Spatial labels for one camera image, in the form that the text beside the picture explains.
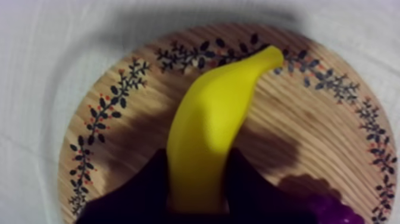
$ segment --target dark purple object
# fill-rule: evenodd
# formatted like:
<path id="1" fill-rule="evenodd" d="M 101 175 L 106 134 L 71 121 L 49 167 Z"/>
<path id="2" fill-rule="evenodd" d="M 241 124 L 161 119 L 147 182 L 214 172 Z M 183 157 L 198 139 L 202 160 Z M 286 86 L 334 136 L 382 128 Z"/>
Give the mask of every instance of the dark purple object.
<path id="1" fill-rule="evenodd" d="M 308 207 L 317 216 L 319 224 L 364 224 L 364 219 L 353 209 L 329 195 L 312 195 Z"/>

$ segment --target round wooden board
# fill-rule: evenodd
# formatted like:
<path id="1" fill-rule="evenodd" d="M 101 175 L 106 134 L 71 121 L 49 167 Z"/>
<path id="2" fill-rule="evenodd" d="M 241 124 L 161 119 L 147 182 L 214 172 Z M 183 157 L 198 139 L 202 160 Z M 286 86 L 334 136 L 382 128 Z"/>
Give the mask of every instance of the round wooden board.
<path id="1" fill-rule="evenodd" d="M 285 64 L 258 82 L 234 146 L 281 189 L 333 194 L 367 223 L 384 223 L 397 165 L 379 102 L 335 53 L 257 24 L 174 33 L 105 72 L 79 105 L 62 145 L 58 190 L 65 222 L 73 223 L 85 202 L 124 184 L 165 147 L 179 102 L 197 77 L 268 43 L 284 50 Z"/>

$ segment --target banana peel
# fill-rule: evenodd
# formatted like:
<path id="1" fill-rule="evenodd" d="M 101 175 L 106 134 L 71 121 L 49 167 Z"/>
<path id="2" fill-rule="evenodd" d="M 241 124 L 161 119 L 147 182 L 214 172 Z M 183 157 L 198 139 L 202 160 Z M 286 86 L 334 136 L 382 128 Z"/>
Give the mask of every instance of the banana peel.
<path id="1" fill-rule="evenodd" d="M 269 46 L 206 72 L 189 88 L 167 142 L 173 211 L 223 212 L 223 174 L 232 142 L 246 118 L 258 78 L 282 64 L 281 51 Z"/>

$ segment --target white cloth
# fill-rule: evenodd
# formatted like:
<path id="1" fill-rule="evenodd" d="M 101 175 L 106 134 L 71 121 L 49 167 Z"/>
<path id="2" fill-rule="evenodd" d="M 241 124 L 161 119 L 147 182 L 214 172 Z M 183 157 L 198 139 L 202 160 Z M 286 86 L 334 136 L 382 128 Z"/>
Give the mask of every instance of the white cloth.
<path id="1" fill-rule="evenodd" d="M 0 0 L 0 223 L 62 223 L 58 155 L 79 102 L 129 51 L 198 24 L 269 23 L 335 50 L 400 145 L 399 11 L 397 0 Z"/>

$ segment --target floral pattern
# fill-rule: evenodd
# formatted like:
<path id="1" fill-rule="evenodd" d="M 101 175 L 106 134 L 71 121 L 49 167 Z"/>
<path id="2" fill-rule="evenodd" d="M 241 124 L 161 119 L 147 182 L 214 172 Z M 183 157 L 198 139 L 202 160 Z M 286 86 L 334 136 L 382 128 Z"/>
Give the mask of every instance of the floral pattern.
<path id="1" fill-rule="evenodd" d="M 100 143 L 105 143 L 105 136 L 101 132 L 110 129 L 107 126 L 107 120 L 118 119 L 122 116 L 115 107 L 117 105 L 122 109 L 127 107 L 126 97 L 129 96 L 130 90 L 139 89 L 141 86 L 144 87 L 146 85 L 146 81 L 143 80 L 142 76 L 146 75 L 149 69 L 150 66 L 147 62 L 139 62 L 137 58 L 132 58 L 129 72 L 126 72 L 125 69 L 118 70 L 120 81 L 117 83 L 118 85 L 110 87 L 112 97 L 100 94 L 97 107 L 88 105 L 91 118 L 90 123 L 85 122 L 85 125 L 89 134 L 87 137 L 80 135 L 77 145 L 70 145 L 71 150 L 76 153 L 72 160 L 78 162 L 77 167 L 70 170 L 70 175 L 73 177 L 70 182 L 74 187 L 74 195 L 71 196 L 68 202 L 72 205 L 71 212 L 73 215 L 79 215 L 86 204 L 86 196 L 89 193 L 86 186 L 93 184 L 90 172 L 97 171 L 93 164 L 90 163 L 90 156 L 93 155 L 93 151 L 89 147 L 97 140 Z"/>

